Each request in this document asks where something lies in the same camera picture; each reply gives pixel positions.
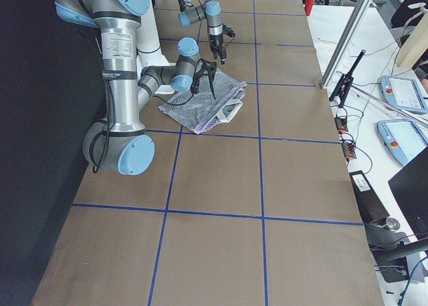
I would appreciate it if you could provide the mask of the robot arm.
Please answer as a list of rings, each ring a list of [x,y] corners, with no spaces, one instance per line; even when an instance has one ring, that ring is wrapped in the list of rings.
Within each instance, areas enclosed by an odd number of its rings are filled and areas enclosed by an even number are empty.
[[[194,5],[191,0],[177,1],[180,9],[178,17],[183,27],[203,20],[207,22],[207,37],[211,53],[214,59],[219,58],[221,65],[224,65],[227,59],[227,50],[223,36],[226,35],[234,40],[235,32],[222,21],[220,2],[206,0],[204,3]]]
[[[55,0],[64,21],[100,30],[106,116],[88,130],[82,150],[94,171],[143,173],[155,145],[140,121],[140,110],[161,86],[195,94],[199,80],[215,77],[217,65],[200,56],[197,42],[178,44],[169,63],[161,51],[152,0]]]

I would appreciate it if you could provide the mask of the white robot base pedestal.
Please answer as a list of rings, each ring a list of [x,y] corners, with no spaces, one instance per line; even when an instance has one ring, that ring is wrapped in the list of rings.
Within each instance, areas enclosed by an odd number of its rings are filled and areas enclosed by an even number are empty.
[[[140,17],[141,26],[136,30],[135,36],[135,52],[136,59],[136,78],[141,77],[141,70],[144,67],[155,66],[159,67],[163,74],[158,74],[162,78],[157,88],[151,88],[150,92],[137,87],[138,101],[147,102],[153,94],[171,94],[171,79],[175,74],[175,66],[168,62],[162,53],[154,11],[152,8],[152,0],[136,0],[138,7],[142,7],[143,15]]]

